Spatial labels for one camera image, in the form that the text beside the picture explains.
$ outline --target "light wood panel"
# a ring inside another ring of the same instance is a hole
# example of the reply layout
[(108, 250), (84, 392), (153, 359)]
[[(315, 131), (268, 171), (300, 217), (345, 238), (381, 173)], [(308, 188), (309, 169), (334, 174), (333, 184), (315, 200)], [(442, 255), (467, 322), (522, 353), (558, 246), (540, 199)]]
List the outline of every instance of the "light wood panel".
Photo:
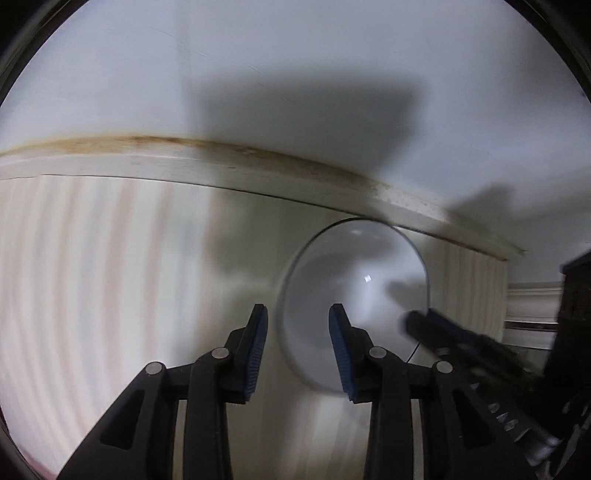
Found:
[[(258, 388), (228, 409), (235, 478), (361, 478), (369, 406), (302, 384), (272, 321), (296, 255), (346, 217), (191, 184), (0, 181), (0, 404), (17, 444), (57, 472), (147, 362), (194, 361), (260, 302), (271, 324)], [(432, 305), (498, 338), (505, 263), (405, 233), (425, 260)]]
[(0, 179), (39, 175), (168, 180), (312, 203), (437, 235), (500, 259), (523, 251), (457, 212), (303, 158), (176, 137), (57, 140), (0, 153)]

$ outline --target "wooden board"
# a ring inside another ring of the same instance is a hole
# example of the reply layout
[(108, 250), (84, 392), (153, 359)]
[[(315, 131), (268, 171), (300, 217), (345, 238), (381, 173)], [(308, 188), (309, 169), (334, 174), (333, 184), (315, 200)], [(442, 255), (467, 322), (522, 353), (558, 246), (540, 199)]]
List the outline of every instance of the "wooden board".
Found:
[[(235, 478), (361, 478), (369, 406), (305, 386), (273, 322), (296, 255), (346, 217), (163, 181), (0, 181), (0, 404), (16, 443), (57, 472), (147, 362), (194, 361), (260, 302), (271, 322), (258, 388), (228, 409)], [(432, 305), (498, 338), (506, 264), (405, 233), (425, 260)]]

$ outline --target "wood grain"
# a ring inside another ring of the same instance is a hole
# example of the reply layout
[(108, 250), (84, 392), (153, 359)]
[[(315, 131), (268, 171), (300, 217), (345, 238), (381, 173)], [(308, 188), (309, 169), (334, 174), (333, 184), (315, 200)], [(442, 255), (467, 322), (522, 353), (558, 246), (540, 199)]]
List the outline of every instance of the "wood grain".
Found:
[[(147, 362), (193, 362), (264, 303), (271, 322), (257, 391), (228, 408), (235, 478), (361, 478), (369, 406), (304, 385), (272, 321), (297, 254), (348, 214), (109, 177), (1, 180), (0, 199), (0, 403), (30, 457), (57, 473)], [(499, 338), (506, 264), (404, 233), (424, 258), (431, 304)]]

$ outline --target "black device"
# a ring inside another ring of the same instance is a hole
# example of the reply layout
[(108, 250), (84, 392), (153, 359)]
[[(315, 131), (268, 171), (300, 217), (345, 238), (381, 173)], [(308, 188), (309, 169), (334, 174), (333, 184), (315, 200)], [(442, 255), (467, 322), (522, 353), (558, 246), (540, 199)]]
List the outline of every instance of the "black device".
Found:
[(420, 402), (426, 480), (591, 476), (591, 252), (562, 272), (543, 373), (434, 310), (410, 312), (406, 328), (441, 361), (409, 365), (351, 326), (341, 304), (331, 308), (343, 390), (354, 403), (372, 403), (365, 480), (413, 478), (411, 399)]
[(254, 393), (267, 324), (267, 308), (257, 304), (246, 327), (195, 363), (169, 369), (148, 364), (74, 451), (58, 480), (170, 479), (180, 400), (187, 400), (184, 478), (230, 480), (226, 403), (246, 403)]

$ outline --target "white wall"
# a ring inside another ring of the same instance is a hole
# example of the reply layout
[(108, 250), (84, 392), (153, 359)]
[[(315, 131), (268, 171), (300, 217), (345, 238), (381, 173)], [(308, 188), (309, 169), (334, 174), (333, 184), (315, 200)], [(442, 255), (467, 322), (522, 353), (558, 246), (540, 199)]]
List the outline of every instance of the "white wall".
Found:
[(493, 225), (589, 196), (589, 131), (574, 77), (504, 0), (91, 0), (0, 108), (1, 149), (128, 133), (245, 144)]
[(560, 266), (591, 249), (591, 207), (518, 222), (511, 238), (527, 251), (509, 262), (509, 283), (561, 282)]

